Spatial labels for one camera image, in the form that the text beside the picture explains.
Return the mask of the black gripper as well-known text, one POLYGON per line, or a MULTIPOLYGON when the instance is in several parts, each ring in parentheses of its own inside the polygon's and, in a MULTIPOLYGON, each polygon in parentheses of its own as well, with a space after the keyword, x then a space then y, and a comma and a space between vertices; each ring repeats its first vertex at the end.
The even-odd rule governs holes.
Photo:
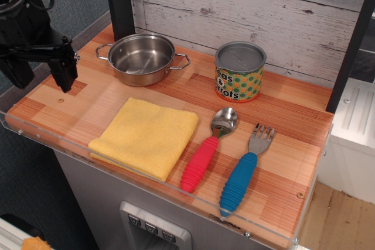
MULTIPOLYGON (((64 93, 78 77, 77 53, 72 39, 52 29, 48 10, 42 0, 1 0, 1 57, 18 56, 47 62, 56 84, 64 93)), ((1 71, 20 89, 26 88, 35 75, 28 62, 1 59, 1 71)))

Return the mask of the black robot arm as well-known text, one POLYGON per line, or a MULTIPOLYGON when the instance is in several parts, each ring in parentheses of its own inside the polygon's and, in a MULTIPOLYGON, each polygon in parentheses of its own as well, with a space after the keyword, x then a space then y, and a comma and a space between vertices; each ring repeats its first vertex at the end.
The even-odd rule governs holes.
POLYGON ((31 62, 46 63, 65 93, 77 78, 72 39, 50 25, 53 6, 54 0, 1 0, 1 71, 20 89, 35 77, 31 62))

